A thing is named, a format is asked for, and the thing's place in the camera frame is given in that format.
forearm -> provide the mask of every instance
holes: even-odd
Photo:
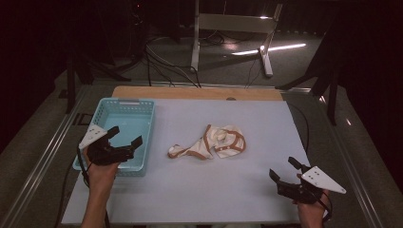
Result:
[[[106,203],[109,199],[110,191],[102,192],[89,190],[88,203],[86,204],[86,213],[84,215],[82,227],[84,228],[102,228],[106,215]]]

basket handle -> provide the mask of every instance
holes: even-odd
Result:
[[[118,99],[120,105],[139,105],[139,99]]]

table surface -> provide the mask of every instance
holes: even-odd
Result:
[[[115,180],[107,206],[112,223],[298,221],[296,206],[277,194],[268,175],[272,168],[283,181],[298,182],[288,157],[309,164],[288,105],[278,91],[119,86],[113,96],[155,99],[156,119],[145,177]],[[223,101],[228,97],[237,100]],[[208,124],[237,125],[248,147],[226,159],[214,153],[214,159],[207,161],[166,156],[175,143],[192,145]],[[81,222],[87,195],[78,179],[62,223]]]

human hand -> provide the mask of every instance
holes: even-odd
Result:
[[[329,199],[325,196],[329,196],[329,190],[323,190],[320,200],[329,205]],[[325,208],[320,205],[319,202],[313,204],[306,204],[293,200],[293,204],[297,206],[298,217],[302,228],[321,228],[323,227],[323,214]]]
[[[89,161],[88,148],[83,151],[88,165],[87,173],[89,177],[89,191],[98,194],[109,194],[118,171],[118,163],[109,165],[97,165]]]

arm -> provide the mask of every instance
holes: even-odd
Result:
[[[115,180],[118,170],[118,163],[110,165],[92,164],[88,168],[89,175],[89,196],[86,204],[86,213],[83,218],[82,227],[100,228],[104,227],[104,219],[106,215],[106,203],[109,199],[110,190]]]
[[[329,195],[328,190],[323,190],[323,193]],[[329,204],[329,200],[325,195],[322,194],[320,200]],[[318,202],[314,204],[305,204],[297,201],[293,201],[293,204],[297,205],[299,221],[302,228],[322,228],[323,227],[323,214],[325,208]]]

